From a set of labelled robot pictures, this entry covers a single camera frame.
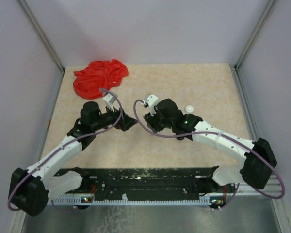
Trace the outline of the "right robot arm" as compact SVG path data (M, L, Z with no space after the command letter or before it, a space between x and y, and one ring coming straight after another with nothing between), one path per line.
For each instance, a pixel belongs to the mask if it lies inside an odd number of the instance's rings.
M224 185L245 182L255 189L264 189L277 161L270 143L259 138L257 141L236 137L226 133L193 114L184 114L171 99L159 100L149 95L142 101L149 113L143 116L147 126L158 133L170 129L179 140L187 138L204 143L231 156L236 164L218 166L207 187L218 192Z

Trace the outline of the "red cloth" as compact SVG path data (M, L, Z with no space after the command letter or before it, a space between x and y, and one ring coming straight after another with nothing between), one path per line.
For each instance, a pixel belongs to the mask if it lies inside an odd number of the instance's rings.
M85 69L74 71L73 88L81 98L94 100L102 97L100 89L117 87L128 75L127 66L116 59L93 61Z

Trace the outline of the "white earbud case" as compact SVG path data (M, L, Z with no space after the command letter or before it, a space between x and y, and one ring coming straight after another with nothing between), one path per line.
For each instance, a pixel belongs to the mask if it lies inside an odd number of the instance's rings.
M192 114L194 112L194 107L191 106L191 105L187 105L185 107L185 112L188 113L188 114Z

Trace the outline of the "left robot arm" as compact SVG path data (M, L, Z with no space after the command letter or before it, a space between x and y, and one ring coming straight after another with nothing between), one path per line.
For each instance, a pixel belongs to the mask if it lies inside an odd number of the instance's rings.
M11 211L24 211L30 216L39 215L49 202L72 190L84 193L91 187L88 174L78 167L66 174L56 173L72 158L84 151L99 134L111 128L126 131L137 124L122 108L106 105L102 113L99 104L86 102L73 128L62 142L48 155L27 169L17 168L11 176L7 207Z

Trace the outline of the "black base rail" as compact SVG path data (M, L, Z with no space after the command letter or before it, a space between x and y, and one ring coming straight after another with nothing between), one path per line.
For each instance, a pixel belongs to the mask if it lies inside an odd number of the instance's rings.
M96 201L191 201L211 193L220 196L235 187L218 185L211 168L82 168L85 183L68 194L92 194Z

